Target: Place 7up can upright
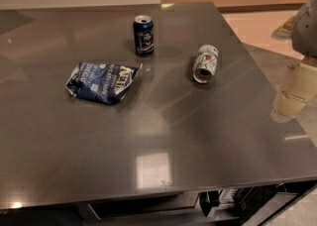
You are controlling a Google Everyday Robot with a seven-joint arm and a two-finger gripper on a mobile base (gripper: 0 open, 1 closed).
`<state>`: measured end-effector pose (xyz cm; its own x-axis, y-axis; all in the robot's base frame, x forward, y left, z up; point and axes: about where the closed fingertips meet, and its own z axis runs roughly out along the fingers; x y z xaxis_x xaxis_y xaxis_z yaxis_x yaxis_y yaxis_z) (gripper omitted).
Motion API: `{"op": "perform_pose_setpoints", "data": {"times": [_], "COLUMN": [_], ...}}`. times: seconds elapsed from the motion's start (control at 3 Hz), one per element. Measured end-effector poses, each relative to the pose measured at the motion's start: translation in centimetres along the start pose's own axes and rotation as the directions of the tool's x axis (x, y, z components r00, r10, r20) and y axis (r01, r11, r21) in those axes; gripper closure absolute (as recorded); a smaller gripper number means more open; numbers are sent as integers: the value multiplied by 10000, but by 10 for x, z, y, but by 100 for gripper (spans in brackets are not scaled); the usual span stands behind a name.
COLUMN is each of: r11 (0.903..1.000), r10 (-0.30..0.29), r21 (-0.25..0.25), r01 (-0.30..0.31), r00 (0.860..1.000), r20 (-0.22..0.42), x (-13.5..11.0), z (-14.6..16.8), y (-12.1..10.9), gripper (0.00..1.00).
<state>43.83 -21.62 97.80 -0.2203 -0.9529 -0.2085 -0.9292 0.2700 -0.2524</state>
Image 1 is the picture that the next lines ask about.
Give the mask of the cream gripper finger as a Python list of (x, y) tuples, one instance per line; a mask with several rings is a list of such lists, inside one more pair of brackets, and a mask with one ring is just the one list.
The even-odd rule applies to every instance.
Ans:
[(292, 76), (275, 110), (284, 116), (297, 115), (317, 94), (317, 58), (306, 56), (293, 70)]

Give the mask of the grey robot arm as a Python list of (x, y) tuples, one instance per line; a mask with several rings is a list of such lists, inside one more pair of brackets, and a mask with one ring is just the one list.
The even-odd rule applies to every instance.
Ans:
[(304, 55), (277, 99), (275, 110), (284, 116), (297, 115), (317, 94), (317, 0), (307, 0), (299, 9), (292, 32), (293, 49)]

